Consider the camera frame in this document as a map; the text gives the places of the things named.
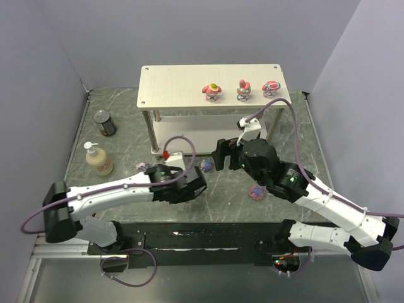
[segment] shelf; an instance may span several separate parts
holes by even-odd
[[[209,115],[209,116],[171,116],[161,117],[160,122],[154,122],[154,131],[158,147],[154,155],[163,153],[164,143],[173,136],[185,136],[196,148],[197,155],[209,155],[216,149],[217,140],[231,139],[240,136],[237,122],[248,115]],[[264,121],[260,121],[261,138],[266,137]],[[167,150],[169,153],[182,151],[191,154],[191,147],[184,140],[172,141]]]
[[[236,99],[241,79],[250,82],[252,88],[245,102]],[[285,98],[291,103],[278,64],[143,66],[137,106],[141,110],[260,108],[272,100],[265,98],[261,90],[269,80],[281,85],[275,98]],[[206,101],[202,93],[202,88],[210,83],[222,88],[215,102]],[[272,107],[286,105],[277,102]]]

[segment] can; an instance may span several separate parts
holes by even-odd
[[[116,126],[108,110],[100,109],[93,116],[93,120],[104,136],[112,136],[116,133]]]

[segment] pump nozzle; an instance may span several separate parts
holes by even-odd
[[[95,156],[97,154],[97,150],[95,149],[94,146],[97,145],[98,143],[86,142],[84,143],[84,148],[87,150],[87,153],[89,153],[91,156]]]

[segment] bottle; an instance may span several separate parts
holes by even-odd
[[[97,175],[108,175],[112,172],[114,164],[112,164],[105,150],[94,147],[97,145],[98,143],[91,142],[84,144],[84,148],[87,150],[86,161]]]

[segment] marble tabletop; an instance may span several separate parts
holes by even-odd
[[[141,111],[136,107],[137,88],[108,88],[89,93],[89,106],[79,134],[78,143],[69,167],[68,186],[100,184],[129,177],[137,173],[138,162],[158,161],[150,153],[150,140]],[[300,157],[305,168],[317,175],[328,185],[324,160],[314,132],[306,101],[301,92],[290,93],[297,114]],[[117,133],[111,137],[102,136],[92,120],[100,109],[111,113],[117,126]],[[200,114],[251,114],[255,110],[181,110],[161,111],[162,116]],[[270,125],[276,110],[267,110],[264,121]],[[105,177],[95,175],[85,162],[84,143],[99,143],[114,163],[114,170]],[[292,118],[287,109],[283,111],[271,144],[278,156],[285,161],[295,162]],[[196,165],[202,159],[197,157]],[[97,213],[103,220],[120,222],[281,222],[294,219],[303,222],[326,222],[322,216],[310,210],[278,199],[265,193],[261,201],[253,200],[249,188],[254,181],[243,171],[225,169],[205,173],[208,189],[197,199],[188,203],[170,205],[167,202],[133,203]]]

